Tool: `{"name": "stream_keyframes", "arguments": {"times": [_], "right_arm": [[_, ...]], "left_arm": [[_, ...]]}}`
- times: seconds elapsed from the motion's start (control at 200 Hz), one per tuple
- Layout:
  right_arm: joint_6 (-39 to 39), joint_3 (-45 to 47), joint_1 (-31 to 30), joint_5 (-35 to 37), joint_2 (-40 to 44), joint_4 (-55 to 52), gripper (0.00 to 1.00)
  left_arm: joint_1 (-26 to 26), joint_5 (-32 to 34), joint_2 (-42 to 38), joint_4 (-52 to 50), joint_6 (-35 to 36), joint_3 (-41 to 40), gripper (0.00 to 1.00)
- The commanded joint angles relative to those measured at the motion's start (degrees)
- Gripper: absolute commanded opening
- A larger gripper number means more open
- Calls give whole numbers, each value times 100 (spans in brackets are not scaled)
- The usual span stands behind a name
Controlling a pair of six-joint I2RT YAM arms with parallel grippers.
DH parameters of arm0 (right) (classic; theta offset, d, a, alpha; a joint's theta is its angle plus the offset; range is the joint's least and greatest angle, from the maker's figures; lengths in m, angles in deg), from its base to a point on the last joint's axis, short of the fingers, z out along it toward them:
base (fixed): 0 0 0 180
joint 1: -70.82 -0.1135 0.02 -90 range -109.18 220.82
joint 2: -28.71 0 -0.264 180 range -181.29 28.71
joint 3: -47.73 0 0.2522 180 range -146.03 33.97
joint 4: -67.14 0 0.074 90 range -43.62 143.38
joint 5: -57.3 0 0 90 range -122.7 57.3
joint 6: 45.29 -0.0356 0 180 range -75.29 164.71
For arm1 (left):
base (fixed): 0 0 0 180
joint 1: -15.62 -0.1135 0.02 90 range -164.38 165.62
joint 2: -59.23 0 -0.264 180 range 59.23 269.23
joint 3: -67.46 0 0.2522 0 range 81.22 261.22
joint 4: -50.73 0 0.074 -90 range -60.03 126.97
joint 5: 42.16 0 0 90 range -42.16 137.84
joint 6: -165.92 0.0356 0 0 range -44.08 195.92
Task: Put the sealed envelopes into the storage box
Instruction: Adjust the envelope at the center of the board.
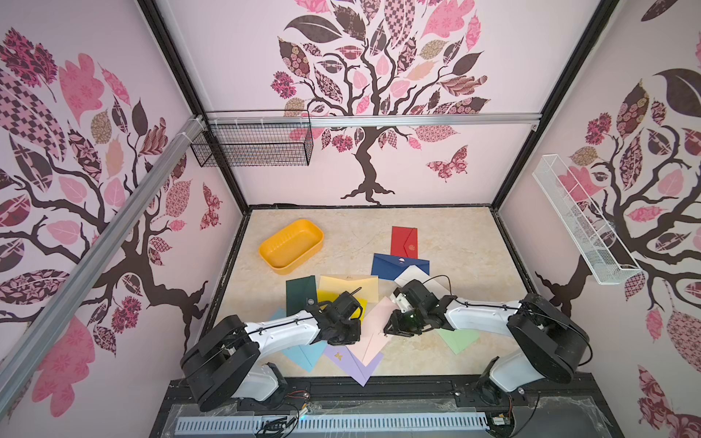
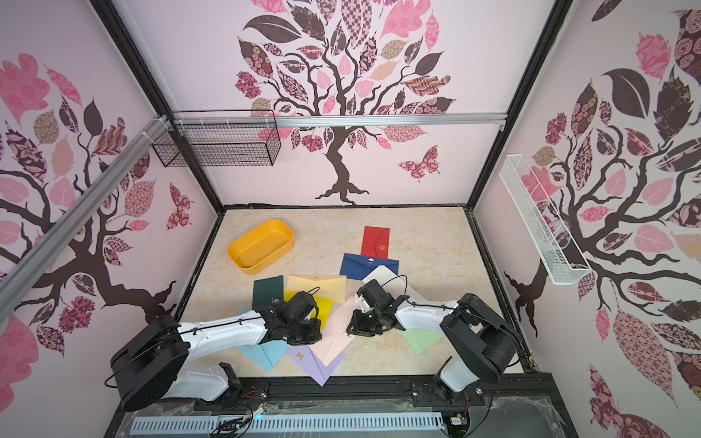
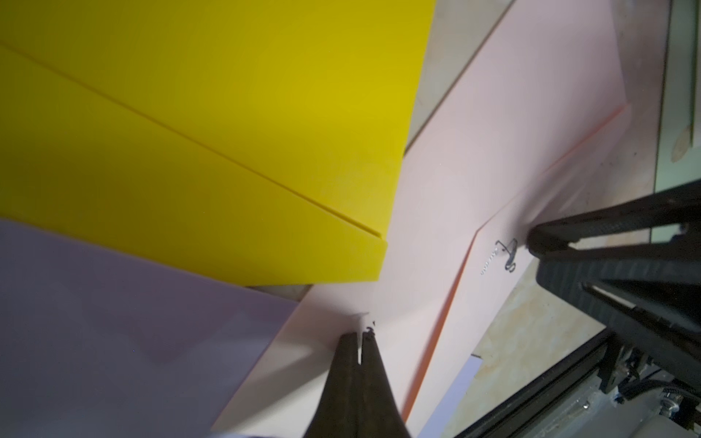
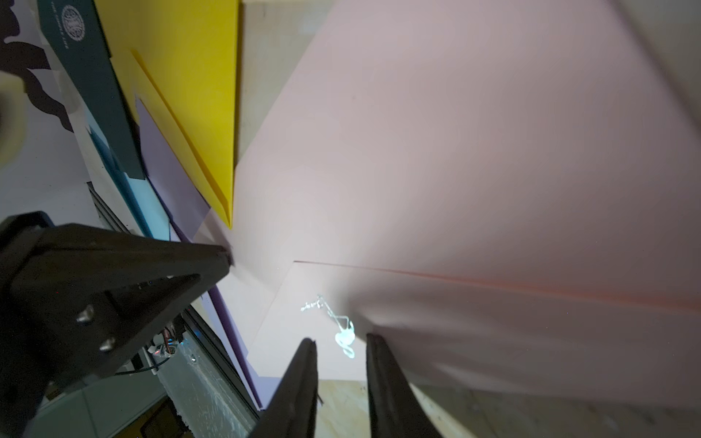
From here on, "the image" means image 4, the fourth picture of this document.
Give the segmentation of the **pink envelope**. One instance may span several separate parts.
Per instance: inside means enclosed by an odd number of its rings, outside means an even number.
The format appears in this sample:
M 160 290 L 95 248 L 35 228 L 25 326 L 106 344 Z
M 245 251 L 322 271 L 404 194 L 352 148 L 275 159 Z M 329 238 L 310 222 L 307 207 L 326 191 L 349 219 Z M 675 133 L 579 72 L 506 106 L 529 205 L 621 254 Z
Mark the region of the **pink envelope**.
M 608 1 L 339 1 L 237 166 L 262 376 L 697 407 L 700 132 Z

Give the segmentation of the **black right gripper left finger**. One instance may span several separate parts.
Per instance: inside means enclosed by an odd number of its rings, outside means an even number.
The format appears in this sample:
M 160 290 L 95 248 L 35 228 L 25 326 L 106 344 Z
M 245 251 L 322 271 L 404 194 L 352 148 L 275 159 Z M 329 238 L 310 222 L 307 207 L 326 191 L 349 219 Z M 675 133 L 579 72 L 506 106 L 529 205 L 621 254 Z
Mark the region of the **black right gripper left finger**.
M 303 339 L 268 408 L 249 434 L 250 438 L 315 436 L 319 385 L 317 359 L 316 342 Z

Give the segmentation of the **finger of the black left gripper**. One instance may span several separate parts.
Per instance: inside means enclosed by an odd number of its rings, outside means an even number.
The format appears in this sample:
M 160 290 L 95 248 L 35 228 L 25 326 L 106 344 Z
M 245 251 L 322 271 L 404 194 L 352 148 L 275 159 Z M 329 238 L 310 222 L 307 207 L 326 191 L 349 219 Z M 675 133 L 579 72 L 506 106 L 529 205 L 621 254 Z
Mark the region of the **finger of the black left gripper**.
M 222 246 L 167 242 L 42 212 L 1 226 L 1 434 L 19 437 L 49 385 L 106 378 L 222 279 Z

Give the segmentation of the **dark green envelope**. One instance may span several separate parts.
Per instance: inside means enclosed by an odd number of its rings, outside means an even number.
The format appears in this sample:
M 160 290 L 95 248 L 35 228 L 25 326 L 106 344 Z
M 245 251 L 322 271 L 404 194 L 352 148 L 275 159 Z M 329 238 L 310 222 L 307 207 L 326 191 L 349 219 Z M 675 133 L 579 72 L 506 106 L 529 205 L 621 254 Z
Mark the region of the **dark green envelope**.
M 143 180 L 137 138 L 128 118 L 105 36 L 92 1 L 38 2 L 40 28 L 104 134 L 122 171 Z

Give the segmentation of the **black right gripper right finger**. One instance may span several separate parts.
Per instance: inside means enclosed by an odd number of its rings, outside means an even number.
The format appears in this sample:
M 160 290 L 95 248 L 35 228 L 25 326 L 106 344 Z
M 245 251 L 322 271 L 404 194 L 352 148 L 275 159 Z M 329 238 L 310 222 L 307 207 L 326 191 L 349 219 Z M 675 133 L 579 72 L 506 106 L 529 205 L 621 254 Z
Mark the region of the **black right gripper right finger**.
M 441 437 L 385 339 L 369 334 L 366 370 L 372 437 Z

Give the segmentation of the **lilac purple envelope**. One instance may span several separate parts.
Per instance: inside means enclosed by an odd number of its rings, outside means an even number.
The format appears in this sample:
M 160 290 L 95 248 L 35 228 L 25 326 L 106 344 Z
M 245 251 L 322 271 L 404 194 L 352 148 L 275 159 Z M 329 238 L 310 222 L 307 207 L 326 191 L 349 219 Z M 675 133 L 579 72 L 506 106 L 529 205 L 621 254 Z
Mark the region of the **lilac purple envelope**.
M 193 242 L 210 211 L 209 204 L 187 176 L 148 109 L 140 100 L 135 100 L 135 108 L 139 117 L 142 158 L 149 182 L 180 240 Z M 246 358 L 248 349 L 218 288 L 204 293 L 200 301 L 207 323 L 223 343 L 255 409 L 266 410 L 279 386 L 279 379 L 261 377 L 254 371 Z

